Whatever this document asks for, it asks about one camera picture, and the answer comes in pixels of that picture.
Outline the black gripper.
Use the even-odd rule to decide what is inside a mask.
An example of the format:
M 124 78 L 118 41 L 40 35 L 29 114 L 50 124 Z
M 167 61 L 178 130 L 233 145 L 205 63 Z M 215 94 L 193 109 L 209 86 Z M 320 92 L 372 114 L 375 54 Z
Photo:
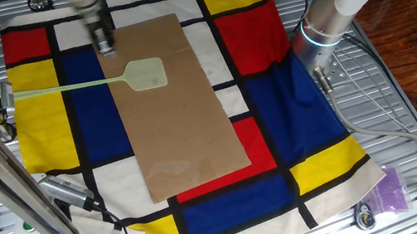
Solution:
M 103 5 L 92 4 L 84 11 L 83 20 L 97 51 L 105 56 L 115 53 L 111 18 Z

